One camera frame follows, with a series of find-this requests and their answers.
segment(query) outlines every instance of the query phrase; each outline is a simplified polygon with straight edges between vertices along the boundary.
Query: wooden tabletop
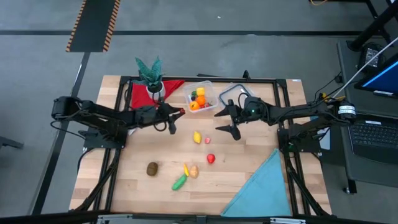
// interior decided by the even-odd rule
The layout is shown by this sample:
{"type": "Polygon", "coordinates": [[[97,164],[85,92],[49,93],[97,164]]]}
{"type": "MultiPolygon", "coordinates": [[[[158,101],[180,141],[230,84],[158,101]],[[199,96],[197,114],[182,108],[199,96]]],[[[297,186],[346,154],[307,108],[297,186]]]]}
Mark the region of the wooden tabletop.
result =
{"type": "MultiPolygon", "coordinates": [[[[104,76],[97,104],[114,108],[120,76],[104,76]]],[[[230,83],[213,83],[218,95],[230,83]]],[[[256,96],[275,104],[270,84],[245,83],[256,96]]],[[[291,105],[306,103],[300,80],[287,80],[291,105]]],[[[242,138],[235,141],[230,133],[217,131],[215,127],[230,124],[230,117],[214,118],[223,107],[193,114],[187,110],[182,86],[166,99],[172,106],[184,107],[187,113],[175,123],[177,132],[170,135],[166,130],[158,132],[152,127],[138,129],[127,138],[122,150],[112,201],[112,212],[125,213],[178,213],[219,215],[235,194],[278,147],[278,125],[268,126],[261,121],[239,125],[242,138]],[[211,144],[193,142],[194,131],[211,138],[211,144]],[[209,165],[206,155],[216,156],[209,165]],[[159,171],[155,177],[146,174],[148,163],[156,162],[159,171]],[[179,191],[171,186],[183,174],[183,163],[199,167],[197,179],[188,178],[179,191]]],[[[279,90],[283,101],[282,89],[279,90]]],[[[296,119],[296,123],[308,118],[296,119]]],[[[100,175],[104,149],[95,149],[82,160],[73,191],[70,208],[76,208],[95,187],[100,175]]],[[[329,199],[319,161],[309,153],[301,153],[305,183],[315,200],[331,213],[329,199]]],[[[283,156],[281,167],[285,188],[289,197],[283,156]]],[[[107,186],[104,188],[101,208],[104,207],[107,186]]],[[[300,191],[296,187],[299,211],[302,213],[300,191]]]]}

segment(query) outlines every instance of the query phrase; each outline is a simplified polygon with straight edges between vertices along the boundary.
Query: clear plastic container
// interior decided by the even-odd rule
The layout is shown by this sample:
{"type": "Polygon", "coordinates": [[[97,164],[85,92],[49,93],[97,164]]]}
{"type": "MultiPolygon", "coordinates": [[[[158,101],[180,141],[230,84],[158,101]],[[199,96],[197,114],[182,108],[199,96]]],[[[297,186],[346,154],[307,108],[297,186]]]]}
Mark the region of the clear plastic container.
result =
{"type": "Polygon", "coordinates": [[[228,100],[233,100],[235,105],[244,105],[244,101],[246,99],[246,95],[242,95],[239,99],[239,95],[241,93],[247,93],[249,96],[255,96],[255,94],[253,93],[253,91],[248,88],[247,86],[243,85],[243,84],[236,84],[236,83],[232,83],[229,86],[227,86],[225,88],[225,90],[223,90],[220,93],[220,101],[221,103],[226,106],[228,104],[228,100]]]}
{"type": "Polygon", "coordinates": [[[210,81],[203,81],[203,82],[187,85],[183,88],[183,90],[184,90],[184,95],[185,95],[185,101],[187,102],[189,111],[191,111],[192,113],[210,110],[210,109],[216,108],[218,106],[218,97],[217,97],[216,93],[214,92],[213,84],[210,81]],[[198,110],[191,110],[191,108],[189,107],[190,103],[192,102],[191,93],[193,91],[196,91],[197,88],[201,88],[201,87],[203,87],[205,89],[206,103],[210,103],[211,106],[208,106],[206,108],[201,108],[198,110]]]}

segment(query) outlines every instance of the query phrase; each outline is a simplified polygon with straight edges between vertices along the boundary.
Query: laptop keyboard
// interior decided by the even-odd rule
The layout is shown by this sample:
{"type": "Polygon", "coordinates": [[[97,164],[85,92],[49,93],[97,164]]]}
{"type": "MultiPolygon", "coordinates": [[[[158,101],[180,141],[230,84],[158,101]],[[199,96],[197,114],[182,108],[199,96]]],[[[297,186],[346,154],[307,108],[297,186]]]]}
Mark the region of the laptop keyboard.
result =
{"type": "Polygon", "coordinates": [[[398,149],[398,125],[356,123],[350,128],[353,144],[398,149]]]}

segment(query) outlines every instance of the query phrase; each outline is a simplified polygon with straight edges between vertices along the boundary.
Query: red cloth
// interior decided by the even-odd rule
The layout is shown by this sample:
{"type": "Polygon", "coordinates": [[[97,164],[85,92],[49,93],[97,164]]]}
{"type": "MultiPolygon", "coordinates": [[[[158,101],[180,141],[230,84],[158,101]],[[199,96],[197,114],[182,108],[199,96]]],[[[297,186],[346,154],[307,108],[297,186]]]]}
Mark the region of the red cloth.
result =
{"type": "MultiPolygon", "coordinates": [[[[166,90],[166,94],[164,99],[167,99],[174,90],[176,90],[180,85],[184,83],[184,80],[169,80],[163,81],[164,88],[166,90]]],[[[147,92],[147,87],[145,85],[132,84],[132,93],[131,93],[131,107],[139,108],[145,105],[154,105],[154,102],[149,97],[147,92]]]]}

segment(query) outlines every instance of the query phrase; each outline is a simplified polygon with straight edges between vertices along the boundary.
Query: concrete floor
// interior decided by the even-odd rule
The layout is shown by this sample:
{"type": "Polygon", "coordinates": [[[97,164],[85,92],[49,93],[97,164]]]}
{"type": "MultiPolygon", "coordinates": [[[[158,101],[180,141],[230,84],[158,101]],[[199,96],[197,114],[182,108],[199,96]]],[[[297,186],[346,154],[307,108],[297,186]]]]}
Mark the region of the concrete floor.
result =
{"type": "MultiPolygon", "coordinates": [[[[381,12],[384,1],[374,1],[381,12]]],[[[1,29],[71,29],[81,1],[0,1],[1,29]]],[[[373,18],[365,4],[307,0],[122,1],[116,30],[363,30],[373,18]]],[[[398,24],[387,31],[396,37],[398,24]]],[[[23,150],[0,150],[0,217],[30,213],[55,137],[49,126],[52,100],[69,95],[83,54],[66,53],[69,36],[0,35],[0,136],[25,142],[23,150]]],[[[134,57],[157,55],[168,75],[197,73],[302,79],[307,100],[339,71],[336,43],[344,37],[114,36],[106,54],[91,54],[79,97],[95,100],[103,75],[134,75],[134,57]]],[[[332,83],[325,91],[335,89],[332,83]]],[[[82,126],[71,124],[70,131],[82,126]]],[[[68,210],[82,140],[67,135],[43,209],[68,210]]],[[[358,183],[346,195],[343,167],[325,164],[333,214],[342,218],[397,223],[398,189],[358,183]]]]}

